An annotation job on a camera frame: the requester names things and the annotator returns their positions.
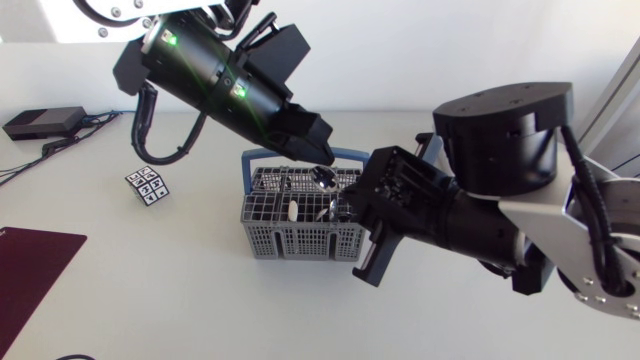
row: maroon mat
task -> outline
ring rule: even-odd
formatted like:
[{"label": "maroon mat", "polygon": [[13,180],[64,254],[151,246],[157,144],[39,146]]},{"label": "maroon mat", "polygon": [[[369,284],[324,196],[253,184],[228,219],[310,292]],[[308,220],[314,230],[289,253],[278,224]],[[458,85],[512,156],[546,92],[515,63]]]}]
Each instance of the maroon mat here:
[{"label": "maroon mat", "polygon": [[0,229],[0,359],[86,239]]}]

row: cable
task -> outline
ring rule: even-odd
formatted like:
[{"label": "cable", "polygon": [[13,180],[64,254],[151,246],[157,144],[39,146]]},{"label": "cable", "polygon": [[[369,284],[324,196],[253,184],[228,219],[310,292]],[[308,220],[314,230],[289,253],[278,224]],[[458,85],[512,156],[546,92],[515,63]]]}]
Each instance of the cable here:
[{"label": "cable", "polygon": [[77,354],[77,355],[63,356],[57,360],[95,360],[95,359],[92,358],[91,356]]},{"label": "cable", "polygon": [[621,167],[623,167],[623,166],[627,165],[628,163],[632,162],[633,160],[635,160],[635,159],[637,159],[637,158],[639,158],[639,157],[640,157],[640,154],[638,154],[638,155],[636,155],[636,156],[632,157],[631,159],[629,159],[629,160],[627,160],[627,161],[623,162],[622,164],[620,164],[620,165],[618,165],[618,166],[614,167],[613,169],[611,169],[611,171],[616,171],[616,170],[620,169]]},{"label": "cable", "polygon": [[122,111],[111,110],[98,115],[87,115],[84,117],[84,119],[82,119],[82,121],[86,123],[86,122],[99,119],[105,116],[109,116],[109,115],[121,115],[121,114],[127,114],[127,113],[135,114],[136,111],[135,110],[122,110]]},{"label": "cable", "polygon": [[[91,137],[93,134],[95,134],[97,131],[99,131],[100,129],[102,129],[102,127],[104,127],[106,124],[110,123],[111,121],[113,121],[115,118],[117,118],[120,114],[122,114],[122,112],[119,111],[111,111],[109,113],[105,113],[105,114],[109,114],[107,119],[105,119],[104,121],[101,121],[99,123],[94,123],[93,125],[93,130],[91,130],[90,132],[80,136],[80,137],[73,137],[73,138],[67,138],[67,139],[62,139],[62,140],[57,140],[51,143],[47,143],[45,145],[43,145],[42,147],[42,155],[40,158],[20,165],[20,166],[16,166],[13,169],[8,169],[8,170],[3,170],[2,172],[4,172],[3,174],[0,174],[0,178],[6,177],[6,179],[3,179],[2,181],[0,181],[0,186],[8,183],[9,181],[13,180],[16,176],[22,174],[23,172],[31,169],[32,167],[40,164],[41,162],[47,160],[48,158],[52,157],[53,155],[66,150],[68,148],[70,148],[73,145],[78,144],[79,142]],[[89,116],[88,118],[93,118],[94,120],[97,119],[96,118],[97,115],[94,116]]]},{"label": "cable", "polygon": [[189,153],[189,150],[191,150],[191,147],[193,147],[193,144],[195,144],[198,139],[200,131],[202,131],[204,122],[207,119],[207,114],[201,112],[200,115],[198,115],[187,140],[183,146],[178,147],[178,151],[163,158],[151,156],[145,144],[153,121],[153,111],[156,106],[157,96],[158,91],[156,91],[151,84],[145,82],[138,93],[138,109],[136,110],[136,116],[133,119],[133,126],[131,128],[131,145],[136,151],[136,154],[138,154],[144,162],[151,165],[169,165],[182,159]]},{"label": "cable", "polygon": [[578,200],[585,213],[585,218],[593,216],[592,219],[589,218],[588,228],[596,273],[607,293],[623,296],[627,291],[627,284],[614,246],[619,242],[619,239],[611,236],[611,223],[604,200],[580,151],[573,131],[568,125],[562,126],[560,131],[579,181],[574,184],[577,185]]},{"label": "cable", "polygon": [[251,5],[252,5],[252,2],[247,1],[245,7],[242,8],[242,11],[240,12],[240,14],[238,15],[238,18],[235,21],[235,26],[233,27],[233,30],[231,30],[229,34],[227,35],[219,34],[215,31],[212,31],[211,33],[213,34],[213,36],[220,41],[228,41],[228,40],[235,39],[240,33],[240,31],[242,30],[242,28],[244,27],[244,24],[247,21],[247,18],[249,17],[249,12],[251,11]]},{"label": "cable", "polygon": [[126,27],[129,25],[133,25],[138,21],[138,18],[134,18],[131,20],[125,21],[116,21],[111,20],[108,17],[102,16],[99,12],[94,10],[88,3],[87,0],[73,0],[78,9],[89,19],[95,21],[96,23],[108,27]]}]

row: white table surface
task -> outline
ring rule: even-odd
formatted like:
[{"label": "white table surface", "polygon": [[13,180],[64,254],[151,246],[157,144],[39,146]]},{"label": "white table surface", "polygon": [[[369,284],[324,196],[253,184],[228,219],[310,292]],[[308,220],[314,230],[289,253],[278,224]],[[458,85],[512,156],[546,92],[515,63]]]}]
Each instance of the white table surface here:
[{"label": "white table surface", "polygon": [[[157,115],[150,151],[174,151],[195,116]],[[324,117],[332,146],[365,151],[413,151],[431,128],[429,114]],[[580,305],[556,274],[526,297],[473,259],[409,239],[379,288],[353,277],[353,263],[257,261],[239,221],[240,154],[255,146],[208,121],[190,155],[156,167],[171,194],[146,208],[124,180],[144,166],[130,124],[124,116],[0,187],[0,227],[88,236],[6,359],[640,356],[640,323]],[[44,142],[0,135],[0,167],[35,159]]]}]

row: gray plastic basket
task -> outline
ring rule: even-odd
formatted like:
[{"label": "gray plastic basket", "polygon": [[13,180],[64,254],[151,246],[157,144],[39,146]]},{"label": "gray plastic basket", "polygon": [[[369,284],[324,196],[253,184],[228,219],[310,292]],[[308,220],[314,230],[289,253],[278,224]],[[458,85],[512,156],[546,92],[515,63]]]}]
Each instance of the gray plastic basket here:
[{"label": "gray plastic basket", "polygon": [[[332,149],[337,158],[362,161],[364,152]],[[310,168],[259,167],[249,177],[250,161],[278,156],[259,149],[245,151],[242,156],[245,185],[241,223],[258,259],[357,261],[365,230],[346,219],[330,220],[327,212],[319,221],[316,215],[336,200],[336,213],[353,212],[340,193],[320,192],[309,177]],[[357,181],[360,169],[333,168],[341,187]],[[289,203],[298,204],[296,222],[288,220]]]}]

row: basket handle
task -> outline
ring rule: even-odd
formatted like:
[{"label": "basket handle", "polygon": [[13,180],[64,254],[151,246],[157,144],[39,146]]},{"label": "basket handle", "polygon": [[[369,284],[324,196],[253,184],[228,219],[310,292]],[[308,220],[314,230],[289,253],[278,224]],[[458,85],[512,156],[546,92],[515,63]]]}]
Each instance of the basket handle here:
[{"label": "basket handle", "polygon": [[[336,159],[355,160],[362,163],[362,169],[364,170],[369,161],[369,153],[358,150],[344,149],[344,148],[331,148],[333,155]],[[251,194],[251,160],[266,159],[270,157],[282,156],[275,151],[267,150],[264,148],[247,150],[242,153],[242,183],[244,184],[244,194]]]}]

